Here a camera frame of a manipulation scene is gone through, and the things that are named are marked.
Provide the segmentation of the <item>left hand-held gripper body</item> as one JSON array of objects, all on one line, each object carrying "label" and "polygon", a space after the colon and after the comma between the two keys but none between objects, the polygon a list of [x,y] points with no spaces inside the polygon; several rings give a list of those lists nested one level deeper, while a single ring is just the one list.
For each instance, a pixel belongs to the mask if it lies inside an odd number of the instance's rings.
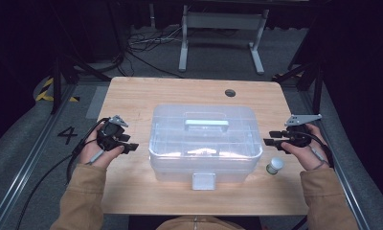
[{"label": "left hand-held gripper body", "polygon": [[128,124],[119,115],[106,118],[102,128],[98,130],[98,145],[106,151],[122,146],[126,142],[119,141],[119,137],[125,134],[125,127],[128,127]]}]

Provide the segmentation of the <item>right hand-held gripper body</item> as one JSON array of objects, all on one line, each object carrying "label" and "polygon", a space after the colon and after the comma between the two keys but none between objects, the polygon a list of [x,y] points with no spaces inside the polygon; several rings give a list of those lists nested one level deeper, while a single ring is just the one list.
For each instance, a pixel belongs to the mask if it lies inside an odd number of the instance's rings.
[{"label": "right hand-held gripper body", "polygon": [[320,120],[321,114],[317,115],[294,115],[292,114],[285,122],[286,126],[286,137],[289,138],[288,142],[296,147],[303,148],[308,146],[312,140],[316,137],[310,133],[307,128],[307,124]]}]

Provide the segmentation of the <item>clear plastic storage box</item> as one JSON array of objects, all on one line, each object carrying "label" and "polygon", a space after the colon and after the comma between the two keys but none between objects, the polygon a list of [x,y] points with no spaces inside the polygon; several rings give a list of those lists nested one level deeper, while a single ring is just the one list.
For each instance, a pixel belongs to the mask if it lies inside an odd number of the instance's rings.
[{"label": "clear plastic storage box", "polygon": [[257,167],[262,144],[247,106],[160,104],[148,150],[158,180],[213,190],[218,183],[243,182]]}]

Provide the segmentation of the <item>person's left hand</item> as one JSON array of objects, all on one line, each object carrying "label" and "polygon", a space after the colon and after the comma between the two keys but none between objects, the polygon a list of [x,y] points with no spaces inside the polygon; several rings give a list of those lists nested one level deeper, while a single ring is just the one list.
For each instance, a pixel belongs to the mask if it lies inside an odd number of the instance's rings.
[{"label": "person's left hand", "polygon": [[101,151],[101,148],[97,143],[97,135],[98,130],[101,129],[103,124],[99,124],[95,127],[95,129],[91,132],[88,138],[85,141],[85,146],[83,147],[80,155],[79,155],[79,163],[87,164],[94,167],[99,167],[102,169],[107,169],[110,163],[117,158],[123,151],[122,146],[118,146],[110,151],[105,151],[98,159],[96,159],[93,163],[91,163],[91,159]]}]

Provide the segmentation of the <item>person's right hand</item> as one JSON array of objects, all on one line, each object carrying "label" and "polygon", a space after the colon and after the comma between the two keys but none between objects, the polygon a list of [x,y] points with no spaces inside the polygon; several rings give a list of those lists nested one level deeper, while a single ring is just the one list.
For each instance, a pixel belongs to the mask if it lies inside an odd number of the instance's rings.
[{"label": "person's right hand", "polygon": [[329,169],[330,165],[323,149],[323,145],[326,144],[326,141],[320,129],[312,124],[307,124],[306,126],[309,132],[320,140],[320,143],[312,140],[305,148],[298,148],[289,143],[282,143],[282,148],[296,156],[306,171]]}]

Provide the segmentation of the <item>black metal stand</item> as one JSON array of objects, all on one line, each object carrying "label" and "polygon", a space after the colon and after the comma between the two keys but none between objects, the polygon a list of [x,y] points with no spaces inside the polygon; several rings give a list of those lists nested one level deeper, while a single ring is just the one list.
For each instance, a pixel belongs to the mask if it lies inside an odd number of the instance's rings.
[{"label": "black metal stand", "polygon": [[321,106],[321,96],[323,88],[323,70],[322,62],[320,60],[312,61],[300,65],[284,74],[277,74],[272,78],[272,81],[282,83],[293,77],[300,76],[296,83],[296,88],[299,91],[307,91],[311,85],[314,85],[313,99],[312,99],[312,112],[318,114]]},{"label": "black metal stand", "polygon": [[[75,86],[79,82],[78,66],[84,73],[95,76],[101,81],[111,81],[109,77],[88,65],[77,51],[76,45],[69,32],[63,24],[60,13],[53,3],[54,0],[48,0],[53,16],[56,18],[56,25],[50,30],[50,37],[54,44],[56,59],[53,67],[54,82],[54,104],[52,114],[56,114],[62,107],[62,104],[70,100],[66,93],[62,93],[61,79],[65,79],[68,86]],[[63,3],[64,0],[56,0],[56,3]]]}]

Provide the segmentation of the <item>yellow black hazard tape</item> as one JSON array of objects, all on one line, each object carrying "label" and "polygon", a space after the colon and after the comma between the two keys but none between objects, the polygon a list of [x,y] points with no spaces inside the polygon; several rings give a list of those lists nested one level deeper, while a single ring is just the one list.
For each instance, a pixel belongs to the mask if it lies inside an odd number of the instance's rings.
[{"label": "yellow black hazard tape", "polygon": [[47,94],[48,90],[50,89],[51,85],[54,83],[54,79],[52,77],[49,77],[45,83],[43,84],[41,90],[39,91],[38,95],[36,96],[35,100],[38,101],[49,101],[52,102],[54,100],[53,96],[50,96]]}]

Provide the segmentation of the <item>person's tan jacket torso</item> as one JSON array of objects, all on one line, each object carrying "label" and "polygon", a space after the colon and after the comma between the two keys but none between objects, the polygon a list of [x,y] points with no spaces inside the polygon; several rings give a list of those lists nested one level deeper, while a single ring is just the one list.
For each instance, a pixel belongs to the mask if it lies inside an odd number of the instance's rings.
[{"label": "person's tan jacket torso", "polygon": [[164,221],[156,230],[245,230],[238,224],[210,216],[182,216]]}]

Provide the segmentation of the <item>aluminium floor rail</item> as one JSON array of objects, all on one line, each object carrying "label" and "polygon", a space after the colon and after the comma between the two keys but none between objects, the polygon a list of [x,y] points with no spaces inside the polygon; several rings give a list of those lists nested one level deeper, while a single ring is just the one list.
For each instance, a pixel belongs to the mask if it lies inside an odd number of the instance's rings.
[{"label": "aluminium floor rail", "polygon": [[315,91],[310,89],[308,91],[301,91],[299,96],[304,104],[305,111],[308,113],[315,112],[316,107],[314,103],[317,99],[320,99],[319,110],[323,114],[323,119],[321,121],[316,121],[315,125],[320,128],[324,139],[331,148],[335,172],[343,187],[347,204],[354,214],[359,230],[371,230],[364,213],[361,210],[358,200],[355,197],[349,176],[341,162],[341,160],[345,158],[346,154],[349,155],[348,159],[352,159],[354,151],[347,139],[345,131],[343,130],[328,91],[324,89],[321,92],[321,96],[318,97]]},{"label": "aluminium floor rail", "polygon": [[76,89],[75,84],[68,84],[65,86],[64,91],[61,94],[61,100],[59,101],[59,108],[56,110],[54,114],[51,114],[44,127],[40,131],[37,139],[34,142],[33,148],[30,150],[29,154],[26,156],[25,161],[22,166],[19,168],[16,176],[12,180],[12,184],[10,185],[7,193],[2,199],[0,203],[0,228],[2,227],[4,221],[7,219],[8,215],[11,212],[14,204],[19,198],[22,190],[24,189],[27,181],[29,180],[32,171],[38,161],[39,157],[42,154],[44,146],[48,141],[48,137],[56,125],[56,121],[61,114],[65,105],[69,102],[70,97],[73,95]]}]

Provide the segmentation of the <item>white metal desk frame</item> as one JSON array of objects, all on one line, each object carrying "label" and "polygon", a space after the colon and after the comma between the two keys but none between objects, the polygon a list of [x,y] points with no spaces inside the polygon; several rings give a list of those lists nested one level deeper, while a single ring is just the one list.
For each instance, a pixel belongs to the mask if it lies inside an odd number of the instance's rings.
[{"label": "white metal desk frame", "polygon": [[264,68],[259,56],[259,43],[265,29],[269,10],[260,14],[220,13],[220,12],[193,12],[188,5],[183,6],[182,13],[182,44],[178,70],[185,72],[188,61],[188,29],[226,29],[256,31],[256,38],[248,44],[256,72],[264,74]]}]

